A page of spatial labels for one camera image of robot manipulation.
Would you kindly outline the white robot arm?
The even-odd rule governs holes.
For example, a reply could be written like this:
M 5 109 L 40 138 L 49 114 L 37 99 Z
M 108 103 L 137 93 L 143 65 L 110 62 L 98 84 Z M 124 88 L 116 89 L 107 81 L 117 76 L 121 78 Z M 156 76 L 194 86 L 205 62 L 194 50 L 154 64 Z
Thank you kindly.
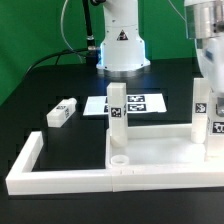
M 98 72 L 131 76 L 150 65 L 139 36 L 138 0 L 100 0 L 105 38 L 100 45 Z M 186 35 L 195 42 L 201 74 L 217 99 L 224 117 L 224 0 L 184 0 Z

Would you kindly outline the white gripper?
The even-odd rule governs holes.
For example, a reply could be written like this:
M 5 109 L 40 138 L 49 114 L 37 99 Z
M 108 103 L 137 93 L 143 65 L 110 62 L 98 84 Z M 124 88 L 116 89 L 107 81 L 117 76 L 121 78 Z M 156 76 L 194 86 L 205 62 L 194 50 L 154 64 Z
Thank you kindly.
M 200 72 L 217 99 L 217 115 L 224 117 L 224 37 L 195 40 Z

